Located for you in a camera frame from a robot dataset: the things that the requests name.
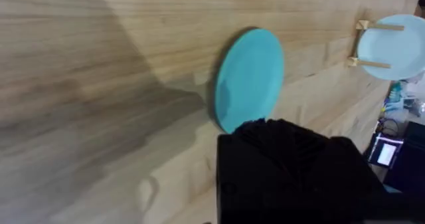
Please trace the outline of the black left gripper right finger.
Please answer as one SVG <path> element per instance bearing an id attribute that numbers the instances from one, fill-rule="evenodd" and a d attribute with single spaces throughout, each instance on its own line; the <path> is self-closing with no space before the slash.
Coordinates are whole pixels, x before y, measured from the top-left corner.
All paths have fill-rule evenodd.
<path id="1" fill-rule="evenodd" d="M 351 139 L 286 124 L 294 138 L 304 217 L 321 223 L 384 218 L 388 193 Z"/>

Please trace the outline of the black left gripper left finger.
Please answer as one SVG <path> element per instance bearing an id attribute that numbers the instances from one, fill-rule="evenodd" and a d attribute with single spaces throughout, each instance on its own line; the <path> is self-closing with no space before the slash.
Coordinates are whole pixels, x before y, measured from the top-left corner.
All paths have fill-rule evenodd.
<path id="1" fill-rule="evenodd" d="M 247 122 L 230 135 L 230 222 L 292 218 L 292 125 Z"/>

